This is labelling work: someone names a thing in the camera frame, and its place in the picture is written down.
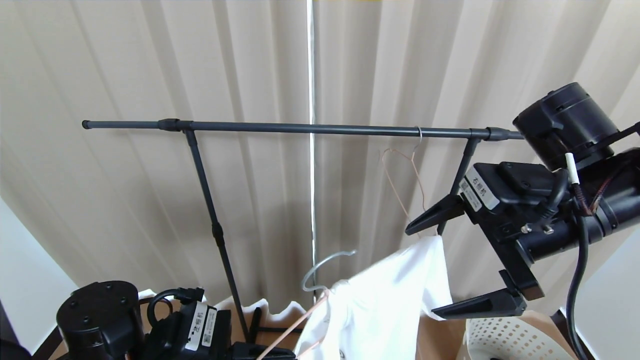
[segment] white garment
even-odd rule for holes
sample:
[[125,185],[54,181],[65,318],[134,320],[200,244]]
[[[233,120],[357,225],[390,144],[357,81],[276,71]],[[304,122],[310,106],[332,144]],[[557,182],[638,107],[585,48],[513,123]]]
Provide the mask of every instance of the white garment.
[[321,340],[301,360],[415,360],[421,313],[451,302],[442,238],[425,237],[333,285],[294,352]]

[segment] wire hanger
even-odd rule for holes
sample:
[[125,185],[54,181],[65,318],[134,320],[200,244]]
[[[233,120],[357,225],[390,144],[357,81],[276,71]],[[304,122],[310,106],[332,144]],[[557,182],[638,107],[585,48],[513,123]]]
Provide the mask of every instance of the wire hanger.
[[[323,291],[323,297],[320,298],[320,300],[318,300],[304,315],[302,315],[299,319],[297,319],[293,324],[291,324],[291,326],[285,330],[282,335],[280,335],[271,345],[269,345],[269,347],[267,347],[266,349],[264,349],[264,351],[260,354],[260,356],[256,357],[255,360],[262,360],[265,356],[267,356],[267,354],[269,354],[269,351],[273,350],[273,348],[275,348],[282,340],[284,340],[284,338],[287,337],[287,335],[289,335],[293,329],[295,329],[298,325],[300,325],[300,323],[302,321],[304,321],[306,318],[308,318],[311,313],[313,313],[317,308],[320,307],[320,305],[326,301],[326,299],[328,299],[329,294],[331,293],[329,291],[329,289],[324,286],[324,285],[316,285],[316,286],[312,286],[311,288],[307,287],[307,281],[309,280],[309,277],[311,277],[311,275],[313,275],[318,268],[320,268],[320,266],[322,266],[324,263],[326,263],[327,261],[337,258],[338,256],[351,256],[353,254],[355,254],[357,252],[357,250],[351,250],[351,251],[338,251],[335,254],[329,255],[327,256],[324,260],[320,261],[318,264],[315,264],[306,274],[305,276],[302,278],[302,290],[310,292],[310,291],[316,291],[316,290],[322,290]],[[320,342],[322,341],[322,339],[320,339],[319,341],[317,341],[315,344],[311,345],[311,347],[309,347],[308,349],[306,349],[302,354],[300,354],[298,356],[298,359],[303,357],[306,353],[308,353],[309,351],[311,351],[313,348],[315,348],[316,346],[318,346],[318,344],[320,344]]]

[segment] curtain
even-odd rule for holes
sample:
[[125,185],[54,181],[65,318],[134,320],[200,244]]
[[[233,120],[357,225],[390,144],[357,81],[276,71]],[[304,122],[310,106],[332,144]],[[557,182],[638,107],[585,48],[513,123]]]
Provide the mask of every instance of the curtain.
[[[314,106],[304,1],[0,3],[3,199],[78,285],[203,286],[217,302],[230,292],[184,135],[85,131],[82,120],[307,123],[311,109],[319,124],[512,129],[522,109],[571,81],[620,129],[640,113],[633,1],[314,1],[312,10]],[[308,306],[309,137],[197,136],[243,304]],[[358,250],[322,267],[318,282],[414,242],[397,198],[409,218],[439,200],[464,145],[317,135],[317,258]],[[415,149],[420,183],[386,149]],[[506,160],[537,161],[526,142],[508,140],[481,143],[472,162]],[[588,275],[626,235],[591,247]],[[450,221],[444,242],[454,298],[503,287],[468,219]],[[548,295],[530,309],[564,302],[575,258],[534,265]]]

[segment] silver hook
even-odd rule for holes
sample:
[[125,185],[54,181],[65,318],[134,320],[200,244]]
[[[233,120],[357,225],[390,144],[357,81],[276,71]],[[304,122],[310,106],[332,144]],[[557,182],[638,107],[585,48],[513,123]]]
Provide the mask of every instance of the silver hook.
[[418,134],[420,134],[420,141],[413,147],[413,152],[418,149],[418,146],[422,144],[422,128],[420,126],[416,126],[418,128]]
[[318,270],[318,268],[320,266],[322,266],[322,264],[324,264],[325,262],[333,259],[333,258],[337,258],[338,256],[351,256],[353,254],[355,254],[356,252],[358,252],[357,250],[351,250],[351,251],[338,251],[333,255],[329,255],[327,258],[325,258],[324,260],[320,261],[318,264],[316,264],[314,267],[312,267],[306,274],[305,276],[302,278],[302,290],[304,291],[316,291],[316,290],[327,290],[326,286],[324,285],[316,285],[316,286],[312,286],[311,288],[307,287],[307,281],[309,280],[309,278],[311,277],[311,275],[314,274],[314,272],[316,272]]

